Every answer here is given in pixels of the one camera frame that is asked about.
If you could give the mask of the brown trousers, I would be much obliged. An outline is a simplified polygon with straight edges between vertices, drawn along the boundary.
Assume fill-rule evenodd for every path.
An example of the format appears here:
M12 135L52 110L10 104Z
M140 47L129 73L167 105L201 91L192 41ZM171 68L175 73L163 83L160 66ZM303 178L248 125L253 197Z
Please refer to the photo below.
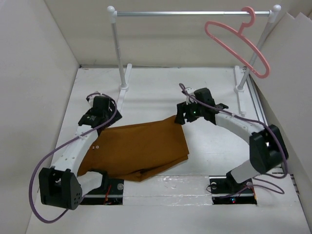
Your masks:
M78 176L106 171L110 178L141 182L188 159L188 146L175 116L105 129L90 146Z

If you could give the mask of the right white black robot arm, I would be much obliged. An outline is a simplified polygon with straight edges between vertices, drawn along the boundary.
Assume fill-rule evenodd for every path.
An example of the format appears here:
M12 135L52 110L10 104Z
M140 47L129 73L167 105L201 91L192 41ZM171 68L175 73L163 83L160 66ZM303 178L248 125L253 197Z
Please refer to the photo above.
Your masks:
M175 122L180 125L194 122L199 118L222 127L244 140L249 146L249 158L226 173L221 185L211 185L212 193L226 197L254 187L252 179L259 175L269 175L269 171L279 164L287 167L289 154L279 128L275 125L241 117L228 111L228 106L215 103L208 88L194 90L179 84L186 100L177 104Z

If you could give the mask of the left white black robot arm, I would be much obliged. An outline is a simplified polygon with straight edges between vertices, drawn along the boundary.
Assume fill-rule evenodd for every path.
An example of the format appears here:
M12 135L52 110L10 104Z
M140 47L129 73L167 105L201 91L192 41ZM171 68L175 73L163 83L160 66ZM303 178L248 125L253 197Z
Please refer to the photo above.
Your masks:
M122 118L116 102L103 94L91 94L92 107L81 117L74 141L50 168L39 173L41 202L44 205L75 210L89 192L101 194L109 185L108 174L103 169L89 169L78 175L80 165L89 148L100 133Z

